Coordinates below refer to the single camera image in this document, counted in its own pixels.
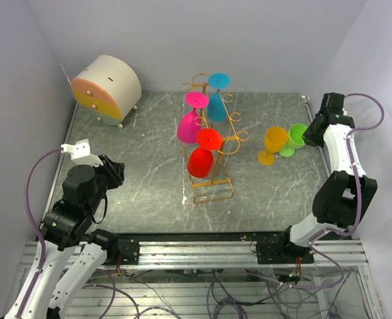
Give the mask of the green wine glass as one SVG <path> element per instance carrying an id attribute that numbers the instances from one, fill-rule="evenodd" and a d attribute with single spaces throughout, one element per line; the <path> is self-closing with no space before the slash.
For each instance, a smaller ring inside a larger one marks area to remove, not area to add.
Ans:
<path id="1" fill-rule="evenodd" d="M 282 157 L 290 157 L 294 152 L 306 145 L 303 134 L 307 130 L 305 124 L 294 124 L 288 131 L 288 141 L 285 146 L 279 151 Z"/>

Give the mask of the orange wine glass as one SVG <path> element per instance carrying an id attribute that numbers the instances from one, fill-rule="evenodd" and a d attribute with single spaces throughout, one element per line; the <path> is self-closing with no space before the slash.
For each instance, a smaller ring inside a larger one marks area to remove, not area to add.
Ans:
<path id="1" fill-rule="evenodd" d="M 275 153 L 279 152 L 288 141 L 288 133 L 285 129 L 273 126 L 267 129 L 264 136 L 264 149 L 258 152 L 257 160 L 262 165 L 272 165 L 275 161 Z"/>

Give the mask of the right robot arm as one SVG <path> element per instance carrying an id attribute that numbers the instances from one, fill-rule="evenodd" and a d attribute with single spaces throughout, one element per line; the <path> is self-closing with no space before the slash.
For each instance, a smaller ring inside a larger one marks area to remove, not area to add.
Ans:
<path id="1" fill-rule="evenodd" d="M 312 245 L 317 240 L 328 233 L 349 237 L 355 231 L 377 191 L 377 182 L 362 168 L 354 133 L 349 116 L 316 114 L 303 137 L 327 148 L 331 174 L 315 195 L 311 214 L 256 243 L 258 264 L 312 263 Z"/>

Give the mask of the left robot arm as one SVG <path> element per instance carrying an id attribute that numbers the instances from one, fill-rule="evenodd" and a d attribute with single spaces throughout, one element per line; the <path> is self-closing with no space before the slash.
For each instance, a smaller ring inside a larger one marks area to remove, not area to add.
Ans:
<path id="1" fill-rule="evenodd" d="M 125 256 L 116 234 L 87 232 L 107 192 L 123 184 L 124 169 L 124 163 L 100 155 L 69 170 L 62 199 L 45 214 L 33 264 L 6 318 L 64 318 L 96 269 Z"/>

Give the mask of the red wine glass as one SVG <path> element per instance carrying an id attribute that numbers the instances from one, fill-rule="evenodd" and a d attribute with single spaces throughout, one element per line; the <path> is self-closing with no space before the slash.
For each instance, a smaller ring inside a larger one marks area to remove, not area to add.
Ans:
<path id="1" fill-rule="evenodd" d="M 187 162 L 187 171 L 193 177 L 204 178 L 212 170 L 213 152 L 220 149 L 223 138 L 218 131 L 205 128 L 197 133 L 196 141 L 199 147 L 191 153 Z"/>

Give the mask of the pink wine glass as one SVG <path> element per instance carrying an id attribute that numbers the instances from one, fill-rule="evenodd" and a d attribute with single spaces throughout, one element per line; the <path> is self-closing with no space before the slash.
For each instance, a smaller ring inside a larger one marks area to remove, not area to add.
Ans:
<path id="1" fill-rule="evenodd" d="M 191 111 L 182 117 L 177 129 L 177 137 L 184 144 L 195 144 L 197 134 L 202 127 L 202 119 L 197 111 L 204 109 L 208 105 L 209 99 L 202 92 L 188 92 L 184 102 L 191 107 Z"/>

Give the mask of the blue wine glass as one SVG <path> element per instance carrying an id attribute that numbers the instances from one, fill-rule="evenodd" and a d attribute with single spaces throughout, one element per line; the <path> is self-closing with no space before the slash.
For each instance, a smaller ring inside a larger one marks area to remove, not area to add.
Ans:
<path id="1" fill-rule="evenodd" d="M 220 89 L 231 83 L 230 77 L 225 73 L 215 73 L 208 78 L 208 84 L 214 88 L 215 93 L 209 98 L 207 117 L 213 122 L 221 122 L 227 118 L 227 113 L 220 95 Z"/>

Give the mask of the round white drawer cabinet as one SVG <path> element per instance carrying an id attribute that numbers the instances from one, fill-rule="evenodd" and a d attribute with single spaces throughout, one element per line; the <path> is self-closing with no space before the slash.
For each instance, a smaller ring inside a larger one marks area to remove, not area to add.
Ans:
<path id="1" fill-rule="evenodd" d="M 137 109 L 142 86 L 124 61 L 106 54 L 98 56 L 71 83 L 77 103 L 97 121 L 123 128 L 124 118 Z"/>

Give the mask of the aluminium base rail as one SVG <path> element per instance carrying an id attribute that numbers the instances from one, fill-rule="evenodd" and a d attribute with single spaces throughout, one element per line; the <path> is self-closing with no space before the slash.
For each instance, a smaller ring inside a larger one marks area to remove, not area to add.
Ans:
<path id="1" fill-rule="evenodd" d="M 330 239 L 314 243 L 314 252 L 296 249 L 292 256 L 279 253 L 278 232 L 249 233 L 142 233 L 120 234 L 121 265 L 130 270 L 226 269 L 366 266 L 358 240 Z"/>

